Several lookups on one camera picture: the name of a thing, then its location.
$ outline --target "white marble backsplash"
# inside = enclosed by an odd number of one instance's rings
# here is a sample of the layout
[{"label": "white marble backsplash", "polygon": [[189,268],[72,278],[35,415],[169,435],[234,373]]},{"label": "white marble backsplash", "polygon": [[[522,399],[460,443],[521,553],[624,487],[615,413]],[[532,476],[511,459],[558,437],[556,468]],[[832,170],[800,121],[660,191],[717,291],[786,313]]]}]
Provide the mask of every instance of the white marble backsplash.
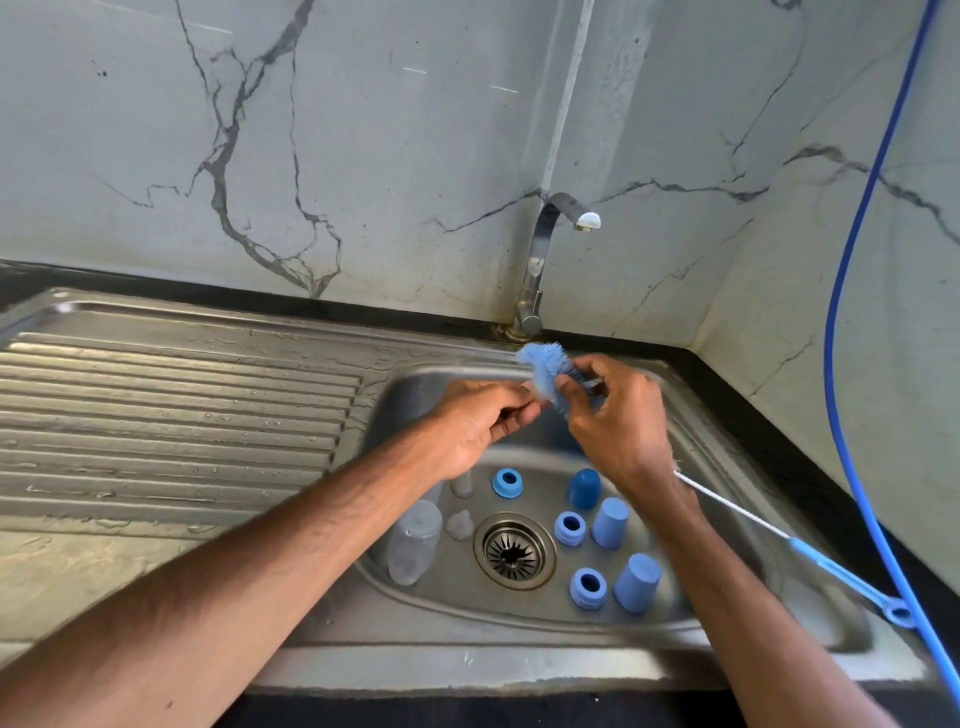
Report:
[{"label": "white marble backsplash", "polygon": [[[923,3],[878,0],[811,107],[694,350],[837,482],[830,290]],[[943,3],[854,250],[836,388],[880,519],[960,592],[960,7]]]},{"label": "white marble backsplash", "polygon": [[15,0],[0,257],[688,345],[865,5]]}]

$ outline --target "blue hose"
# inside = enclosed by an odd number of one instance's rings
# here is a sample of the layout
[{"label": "blue hose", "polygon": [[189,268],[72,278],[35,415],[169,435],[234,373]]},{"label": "blue hose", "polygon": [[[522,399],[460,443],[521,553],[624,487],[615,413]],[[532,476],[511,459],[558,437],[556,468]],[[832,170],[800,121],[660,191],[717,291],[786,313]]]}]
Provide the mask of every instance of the blue hose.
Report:
[{"label": "blue hose", "polygon": [[850,450],[847,448],[847,440],[844,438],[843,427],[840,425],[840,414],[837,411],[836,392],[833,386],[833,339],[836,330],[837,309],[840,307],[840,295],[843,292],[844,281],[847,278],[847,270],[850,268],[850,259],[853,254],[853,246],[856,244],[856,237],[860,233],[860,227],[863,225],[863,218],[867,212],[867,206],[874,194],[876,180],[883,169],[883,161],[887,156],[887,149],[890,147],[890,140],[897,128],[897,122],[900,120],[900,113],[903,111],[903,102],[906,100],[907,91],[910,90],[910,84],[913,81],[914,71],[917,69],[917,60],[920,58],[921,51],[924,48],[927,32],[933,22],[933,15],[936,11],[939,0],[927,0],[924,8],[924,15],[920,21],[920,27],[917,29],[917,36],[913,41],[913,48],[910,51],[910,59],[907,62],[906,70],[903,71],[903,80],[900,82],[900,91],[897,94],[897,101],[894,103],[893,111],[890,113],[890,121],[887,122],[887,129],[883,133],[883,139],[880,141],[880,147],[876,150],[874,165],[870,168],[870,174],[867,176],[867,186],[863,190],[863,197],[860,198],[860,205],[853,216],[853,224],[850,228],[850,234],[847,236],[847,243],[844,246],[843,255],[840,258],[840,267],[837,269],[836,280],[833,282],[833,292],[830,294],[830,305],[827,310],[827,328],[824,336],[824,390],[827,396],[827,416],[830,422],[830,432],[833,435],[833,443],[837,448],[837,455],[840,456],[840,463],[843,465],[843,472],[850,483],[853,497],[863,516],[863,521],[867,524],[867,530],[874,540],[876,550],[880,553],[883,565],[890,572],[890,576],[897,585],[900,596],[906,602],[910,609],[910,614],[917,622],[917,630],[924,638],[933,661],[936,663],[944,683],[953,698],[954,704],[960,709],[960,676],[957,675],[956,667],[950,660],[947,651],[944,649],[940,638],[933,630],[930,620],[924,613],[924,608],[920,606],[917,596],[910,588],[910,582],[907,581],[897,557],[887,543],[883,530],[874,515],[874,509],[870,505],[870,499],[867,497],[856,474],[856,467],[853,465],[853,458]]}]

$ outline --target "sink drain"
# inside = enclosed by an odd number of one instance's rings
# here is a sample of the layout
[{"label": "sink drain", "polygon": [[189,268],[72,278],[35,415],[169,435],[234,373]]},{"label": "sink drain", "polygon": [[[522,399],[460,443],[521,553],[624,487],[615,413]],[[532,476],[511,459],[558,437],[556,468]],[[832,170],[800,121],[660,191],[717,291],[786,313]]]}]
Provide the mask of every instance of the sink drain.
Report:
[{"label": "sink drain", "polygon": [[483,572],[507,589],[536,589],[557,566],[547,532],[519,513],[498,513],[482,522],[473,537],[473,553]]}]

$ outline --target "faucet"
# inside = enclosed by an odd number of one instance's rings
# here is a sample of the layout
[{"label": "faucet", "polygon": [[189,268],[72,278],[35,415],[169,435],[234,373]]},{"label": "faucet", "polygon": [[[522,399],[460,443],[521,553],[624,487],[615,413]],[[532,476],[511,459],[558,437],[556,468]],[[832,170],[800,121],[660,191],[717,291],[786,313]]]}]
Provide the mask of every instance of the faucet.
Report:
[{"label": "faucet", "polygon": [[514,341],[529,341],[543,328],[543,321],[540,318],[540,298],[543,296],[540,290],[540,277],[543,275],[547,251],[550,250],[550,235],[553,234],[553,228],[560,219],[561,212],[573,223],[573,229],[576,231],[591,231],[600,227],[600,215],[571,195],[558,192],[547,198],[537,218],[537,224],[534,226],[534,236],[530,240],[530,252],[527,254],[527,264],[523,271],[523,283],[516,297],[514,322],[506,330],[508,338]]}]

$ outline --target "blue cylinder part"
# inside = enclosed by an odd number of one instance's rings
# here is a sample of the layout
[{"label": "blue cylinder part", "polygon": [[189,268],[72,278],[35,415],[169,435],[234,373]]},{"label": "blue cylinder part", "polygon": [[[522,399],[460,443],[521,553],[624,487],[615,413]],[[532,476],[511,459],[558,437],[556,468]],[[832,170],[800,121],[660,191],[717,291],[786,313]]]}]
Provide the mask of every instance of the blue cylinder part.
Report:
[{"label": "blue cylinder part", "polygon": [[620,498],[604,498],[590,529],[593,540],[603,548],[620,548],[627,530],[628,516],[630,509]]},{"label": "blue cylinder part", "polygon": [[493,492],[500,497],[513,499],[523,493],[523,477],[513,468],[497,471],[491,485]]},{"label": "blue cylinder part", "polygon": [[576,508],[592,510],[600,499],[600,475],[593,468],[583,468],[570,478],[566,499]]},{"label": "blue cylinder part", "polygon": [[661,576],[660,564],[645,553],[635,553],[613,584],[613,597],[628,612],[641,615],[650,609]]},{"label": "blue cylinder part", "polygon": [[563,511],[553,523],[553,535],[564,546],[579,546],[587,536],[587,522],[579,513]]},{"label": "blue cylinder part", "polygon": [[596,569],[577,569],[570,579],[570,598],[581,609],[596,612],[607,600],[607,582]]}]

